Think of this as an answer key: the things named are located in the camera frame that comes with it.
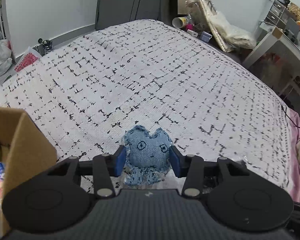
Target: cardboard box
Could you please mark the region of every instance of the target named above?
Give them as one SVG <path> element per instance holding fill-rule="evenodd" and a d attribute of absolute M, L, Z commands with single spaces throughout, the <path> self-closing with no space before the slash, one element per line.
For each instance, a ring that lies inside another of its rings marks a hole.
<path fill-rule="evenodd" d="M 57 161 L 56 149 L 22 109 L 0 107 L 0 144 L 10 148 L 5 162 L 3 197 Z M 9 230 L 0 211 L 0 233 L 5 235 Z"/>

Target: desk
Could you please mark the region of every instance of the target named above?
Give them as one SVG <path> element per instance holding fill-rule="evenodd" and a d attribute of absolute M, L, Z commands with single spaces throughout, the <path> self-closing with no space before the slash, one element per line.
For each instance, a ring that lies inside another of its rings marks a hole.
<path fill-rule="evenodd" d="M 300 75 L 300 50 L 277 27 L 262 22 L 260 25 L 260 29 L 267 31 L 267 34 L 253 49 L 253 51 L 246 57 L 242 65 L 246 69 L 249 69 L 249 67 L 253 63 L 255 63 L 263 54 L 265 54 L 268 50 L 271 50 L 279 57 L 287 61 L 291 66 L 288 69 L 288 72 L 291 76 L 291 80 L 279 92 L 279 96 L 290 85 L 300 95 L 300 88 L 293 81 L 296 76 Z"/>

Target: pink bedsheet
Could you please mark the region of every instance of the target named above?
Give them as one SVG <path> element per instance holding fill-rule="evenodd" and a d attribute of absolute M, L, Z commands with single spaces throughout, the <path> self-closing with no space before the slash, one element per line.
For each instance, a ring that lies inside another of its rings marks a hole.
<path fill-rule="evenodd" d="M 293 122 L 300 127 L 300 117 L 298 113 L 287 109 L 287 115 L 293 120 Z M 300 141 L 300 128 L 296 127 L 292 121 L 287 117 L 287 122 L 291 128 L 291 178 L 293 181 L 293 187 L 289 190 L 289 194 L 294 201 L 300 202 L 300 165 L 298 162 L 297 143 Z"/>

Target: small drawer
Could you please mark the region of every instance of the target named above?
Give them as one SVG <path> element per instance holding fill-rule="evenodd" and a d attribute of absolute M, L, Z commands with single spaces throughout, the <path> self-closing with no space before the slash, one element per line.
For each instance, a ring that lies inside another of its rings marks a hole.
<path fill-rule="evenodd" d="M 278 8 L 282 12 L 283 12 L 283 10 L 285 8 L 284 5 L 282 3 L 280 3 L 280 2 L 278 2 L 277 0 L 274 0 L 273 6 L 275 6 L 276 8 Z"/>
<path fill-rule="evenodd" d="M 272 6 L 270 10 L 274 15 L 280 18 L 280 15 L 282 14 L 282 11 L 280 11 L 276 6 Z"/>
<path fill-rule="evenodd" d="M 268 17 L 265 18 L 265 22 L 266 22 L 266 23 L 270 23 L 270 24 L 272 24 L 272 25 L 274 25 L 274 26 L 277 25 L 277 23 L 275 23 L 274 21 L 272 21 L 272 20 L 269 19 Z"/>
<path fill-rule="evenodd" d="M 267 18 L 269 18 L 270 20 L 272 20 L 275 24 L 277 24 L 279 18 L 277 15 L 275 15 L 272 11 L 269 11 Z"/>

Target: black and white patterned blanket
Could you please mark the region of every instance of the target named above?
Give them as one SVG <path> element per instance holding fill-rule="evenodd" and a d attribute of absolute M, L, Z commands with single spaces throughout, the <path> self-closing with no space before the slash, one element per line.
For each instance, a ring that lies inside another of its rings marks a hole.
<path fill-rule="evenodd" d="M 183 154 L 245 158 L 291 190 L 282 101 L 254 75 L 189 34 L 138 20 L 78 38 L 0 87 L 0 106 L 25 109 L 58 158 L 113 154 L 134 125 L 167 131 Z M 182 188 L 173 172 L 155 187 Z M 118 189 L 121 182 L 114 180 Z M 82 186 L 91 191 L 91 178 Z"/>

